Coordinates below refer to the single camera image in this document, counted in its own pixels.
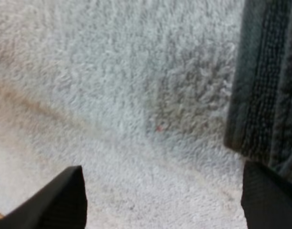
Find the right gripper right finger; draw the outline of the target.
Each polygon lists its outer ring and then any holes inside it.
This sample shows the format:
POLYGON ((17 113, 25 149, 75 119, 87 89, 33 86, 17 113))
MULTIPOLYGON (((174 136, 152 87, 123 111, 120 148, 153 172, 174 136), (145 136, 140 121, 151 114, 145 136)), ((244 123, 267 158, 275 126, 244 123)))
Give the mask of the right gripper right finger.
POLYGON ((292 229, 292 184, 268 167, 247 161, 241 206, 248 229, 292 229))

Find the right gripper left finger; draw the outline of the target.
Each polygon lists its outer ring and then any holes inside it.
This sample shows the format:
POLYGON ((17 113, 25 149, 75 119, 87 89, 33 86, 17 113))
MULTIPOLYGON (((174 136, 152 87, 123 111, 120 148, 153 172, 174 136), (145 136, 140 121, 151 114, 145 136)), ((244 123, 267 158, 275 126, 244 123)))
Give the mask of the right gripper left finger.
POLYGON ((84 229, 87 209, 82 166, 71 166, 0 218, 0 229, 84 229))

